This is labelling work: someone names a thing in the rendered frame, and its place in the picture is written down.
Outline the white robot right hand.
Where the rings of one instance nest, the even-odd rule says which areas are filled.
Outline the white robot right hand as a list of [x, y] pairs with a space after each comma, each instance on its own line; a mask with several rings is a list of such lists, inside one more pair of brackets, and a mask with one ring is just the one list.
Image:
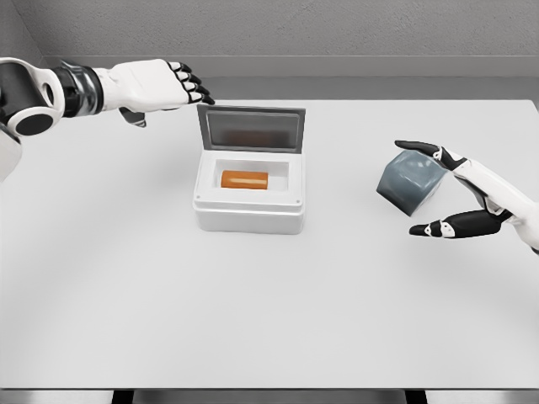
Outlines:
[[409, 229], [413, 236], [469, 238], [498, 232], [505, 222], [514, 226], [518, 236], [522, 219], [530, 210], [532, 199], [483, 164], [461, 157], [443, 146], [421, 141], [396, 141], [395, 145], [431, 157], [477, 196], [482, 209], [450, 215], [443, 220]]

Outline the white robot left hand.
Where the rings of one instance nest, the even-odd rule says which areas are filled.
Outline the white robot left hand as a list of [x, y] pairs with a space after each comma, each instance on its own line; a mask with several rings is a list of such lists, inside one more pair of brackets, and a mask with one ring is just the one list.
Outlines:
[[106, 72], [102, 88], [104, 109], [119, 110], [127, 123], [141, 128], [148, 113], [215, 103], [190, 67], [163, 59], [116, 65]]

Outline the grey cube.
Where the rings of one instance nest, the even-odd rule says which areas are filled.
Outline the grey cube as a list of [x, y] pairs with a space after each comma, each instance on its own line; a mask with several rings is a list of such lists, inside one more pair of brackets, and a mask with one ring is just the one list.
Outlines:
[[447, 170], [433, 158], [405, 150], [386, 165], [376, 191], [412, 216], [435, 193], [446, 174]]

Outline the grey hinged box lid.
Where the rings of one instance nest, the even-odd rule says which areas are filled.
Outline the grey hinged box lid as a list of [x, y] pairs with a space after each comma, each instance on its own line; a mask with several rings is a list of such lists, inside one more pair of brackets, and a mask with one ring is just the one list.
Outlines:
[[302, 153], [306, 110], [199, 104], [207, 151]]

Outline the orange cylinder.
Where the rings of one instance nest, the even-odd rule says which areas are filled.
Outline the orange cylinder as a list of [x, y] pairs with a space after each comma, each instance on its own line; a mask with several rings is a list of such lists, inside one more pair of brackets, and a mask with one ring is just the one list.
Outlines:
[[267, 172], [224, 170], [221, 174], [221, 187], [226, 189], [262, 189], [269, 184]]

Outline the white rectangular box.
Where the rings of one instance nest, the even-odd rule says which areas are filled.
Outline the white rectangular box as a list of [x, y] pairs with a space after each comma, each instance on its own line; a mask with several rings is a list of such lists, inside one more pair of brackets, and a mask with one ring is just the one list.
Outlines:
[[[226, 170], [268, 173], [268, 188], [223, 188]], [[306, 183], [302, 154], [204, 150], [193, 195], [198, 225], [205, 231], [298, 234], [306, 212]]]

